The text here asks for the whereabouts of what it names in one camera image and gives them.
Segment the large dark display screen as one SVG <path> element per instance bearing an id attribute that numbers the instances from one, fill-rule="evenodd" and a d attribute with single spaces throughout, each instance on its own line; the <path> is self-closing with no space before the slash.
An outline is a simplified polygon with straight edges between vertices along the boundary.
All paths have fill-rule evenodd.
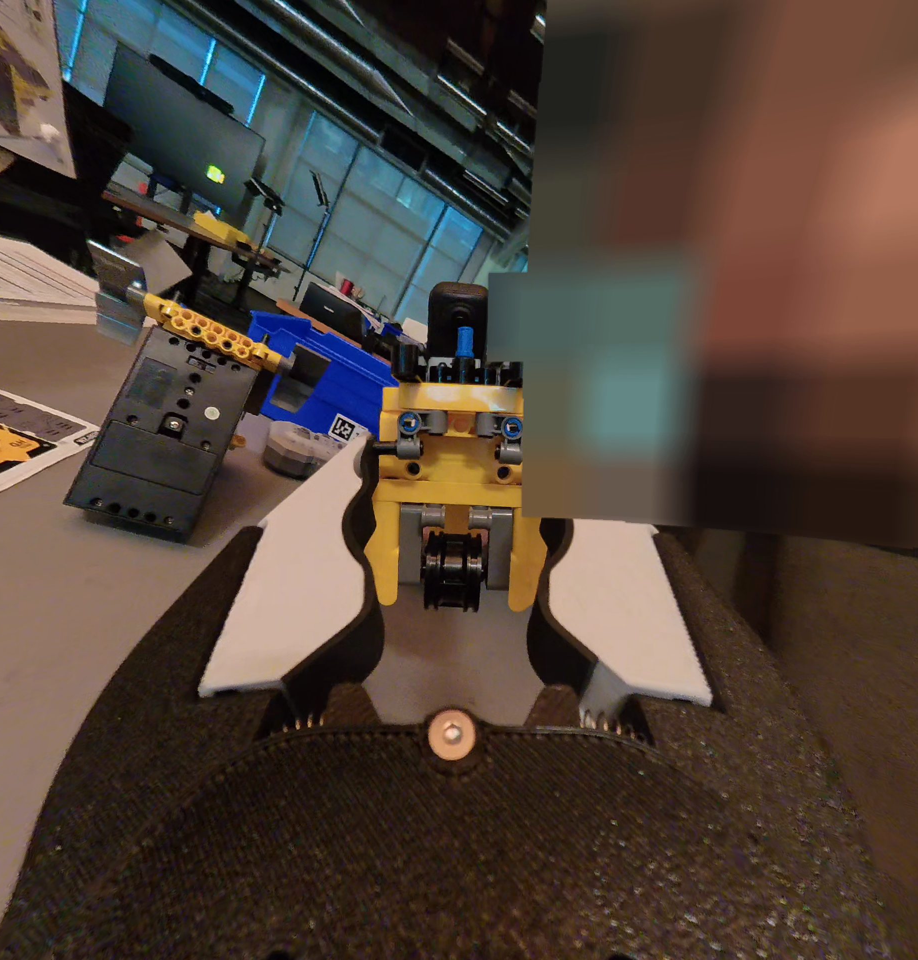
<path id="1" fill-rule="evenodd" d="M 130 152 L 211 206 L 234 212 L 264 138 L 118 43 L 104 108 L 131 130 Z"/>

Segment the instruction paper sheet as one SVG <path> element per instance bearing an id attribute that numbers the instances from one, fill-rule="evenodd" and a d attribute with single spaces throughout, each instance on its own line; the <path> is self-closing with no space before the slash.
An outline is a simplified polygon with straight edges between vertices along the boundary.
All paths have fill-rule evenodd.
<path id="1" fill-rule="evenodd" d="M 54 3 L 0 1 L 0 172 L 13 158 L 75 179 Z"/>

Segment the grey round toy hub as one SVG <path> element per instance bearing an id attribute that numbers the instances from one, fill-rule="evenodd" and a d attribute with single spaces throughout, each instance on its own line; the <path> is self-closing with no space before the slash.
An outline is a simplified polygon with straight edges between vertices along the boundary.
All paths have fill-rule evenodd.
<path id="1" fill-rule="evenodd" d="M 304 481 L 346 446 L 345 441 L 277 420 L 269 427 L 262 460 L 274 473 Z"/>

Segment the blue plastic bin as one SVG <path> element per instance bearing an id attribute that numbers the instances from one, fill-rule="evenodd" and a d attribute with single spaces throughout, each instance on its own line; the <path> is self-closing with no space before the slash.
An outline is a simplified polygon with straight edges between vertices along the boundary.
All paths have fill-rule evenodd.
<path id="1" fill-rule="evenodd" d="M 256 414 L 342 444 L 379 433 L 384 390 L 397 386 L 388 363 L 311 318 L 253 311 L 248 334 L 293 360 L 262 391 Z"/>

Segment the black computer monitor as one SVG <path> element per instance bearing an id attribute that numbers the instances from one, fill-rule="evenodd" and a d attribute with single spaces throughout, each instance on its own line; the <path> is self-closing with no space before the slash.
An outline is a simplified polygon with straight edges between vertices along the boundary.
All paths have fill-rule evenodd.
<path id="1" fill-rule="evenodd" d="M 0 173 L 0 234 L 57 258 L 99 233 L 108 212 L 103 192 L 132 137 L 126 123 L 66 81 L 62 93 L 75 176 L 23 157 Z"/>

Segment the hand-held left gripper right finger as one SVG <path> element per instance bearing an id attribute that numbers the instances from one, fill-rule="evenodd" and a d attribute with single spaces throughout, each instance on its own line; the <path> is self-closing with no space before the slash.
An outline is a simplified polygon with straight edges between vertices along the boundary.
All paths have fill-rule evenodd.
<path id="1" fill-rule="evenodd" d="M 707 678 L 648 524 L 545 521 L 549 554 L 528 622 L 547 687 L 574 695 L 581 726 L 618 726 L 634 696 L 710 708 Z"/>

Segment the black toy battery box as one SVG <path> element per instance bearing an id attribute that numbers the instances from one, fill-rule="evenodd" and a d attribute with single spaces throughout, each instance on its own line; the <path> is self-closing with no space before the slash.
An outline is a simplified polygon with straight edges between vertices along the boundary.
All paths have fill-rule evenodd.
<path id="1" fill-rule="evenodd" d="M 63 504 L 186 543 L 251 395 L 270 378 L 152 326 Z"/>

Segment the silver metal stand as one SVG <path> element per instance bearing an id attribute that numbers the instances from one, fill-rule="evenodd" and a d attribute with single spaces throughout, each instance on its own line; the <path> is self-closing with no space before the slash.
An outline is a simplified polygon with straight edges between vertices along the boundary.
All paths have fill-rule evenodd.
<path id="1" fill-rule="evenodd" d="M 99 284 L 97 329 L 127 346 L 139 339 L 145 326 L 146 294 L 161 296 L 192 276 L 189 265 L 157 230 L 122 247 L 109 248 L 92 239 L 86 247 Z"/>

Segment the person's brown sweater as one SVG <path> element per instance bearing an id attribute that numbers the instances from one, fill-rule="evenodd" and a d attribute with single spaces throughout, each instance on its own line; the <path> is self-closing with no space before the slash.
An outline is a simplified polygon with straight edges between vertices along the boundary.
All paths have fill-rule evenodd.
<path id="1" fill-rule="evenodd" d="M 918 937 L 918 548 L 668 532 L 796 690 Z"/>

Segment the small black monitor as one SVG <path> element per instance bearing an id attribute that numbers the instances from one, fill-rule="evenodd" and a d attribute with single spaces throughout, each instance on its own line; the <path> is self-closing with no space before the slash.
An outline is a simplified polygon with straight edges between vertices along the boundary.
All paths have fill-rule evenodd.
<path id="1" fill-rule="evenodd" d="M 303 294 L 298 309 L 308 317 L 362 345 L 365 336 L 365 318 L 357 305 L 332 287 L 311 281 Z"/>

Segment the yellow perforated toy beam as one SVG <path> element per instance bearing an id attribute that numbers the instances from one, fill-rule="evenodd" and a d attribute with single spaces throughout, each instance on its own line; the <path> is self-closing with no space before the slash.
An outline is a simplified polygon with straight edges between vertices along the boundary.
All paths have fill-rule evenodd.
<path id="1" fill-rule="evenodd" d="M 281 376 L 292 369 L 292 359 L 273 351 L 266 343 L 254 341 L 175 301 L 145 293 L 141 295 L 141 305 L 146 316 L 170 334 L 234 363 Z"/>

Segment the yellow black instruction booklet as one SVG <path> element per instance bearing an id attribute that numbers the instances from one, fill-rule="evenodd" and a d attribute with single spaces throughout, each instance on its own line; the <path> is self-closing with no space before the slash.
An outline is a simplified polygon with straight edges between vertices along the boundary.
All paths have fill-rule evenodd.
<path id="1" fill-rule="evenodd" d="M 95 424 L 0 389 L 0 493 L 87 450 Z"/>

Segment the large yellow toy brick assembly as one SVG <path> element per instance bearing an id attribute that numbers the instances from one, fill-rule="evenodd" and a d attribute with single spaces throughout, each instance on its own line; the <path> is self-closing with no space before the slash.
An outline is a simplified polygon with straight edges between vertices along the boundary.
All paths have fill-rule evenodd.
<path id="1" fill-rule="evenodd" d="M 404 343 L 383 392 L 366 546 L 378 602 L 419 585 L 427 609 L 477 611 L 483 591 L 510 610 L 535 600 L 548 548 L 540 521 L 523 510 L 522 381 L 515 366 L 475 353 L 476 330 L 460 319 L 451 359 L 421 366 Z"/>

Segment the white paper stack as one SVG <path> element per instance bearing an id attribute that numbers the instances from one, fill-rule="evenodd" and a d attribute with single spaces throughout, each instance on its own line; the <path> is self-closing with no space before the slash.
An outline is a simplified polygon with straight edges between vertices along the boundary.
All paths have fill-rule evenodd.
<path id="1" fill-rule="evenodd" d="M 96 324 L 98 283 L 32 244 L 0 236 L 0 321 Z"/>

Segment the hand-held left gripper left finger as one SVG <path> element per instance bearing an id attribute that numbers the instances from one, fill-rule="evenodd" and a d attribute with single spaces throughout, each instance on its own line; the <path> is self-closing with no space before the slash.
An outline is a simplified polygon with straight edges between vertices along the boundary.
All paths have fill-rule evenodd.
<path id="1" fill-rule="evenodd" d="M 376 669 L 383 624 L 364 544 L 378 457 L 358 437 L 259 523 L 261 534 L 198 686 L 199 696 L 280 690 L 323 702 Z"/>

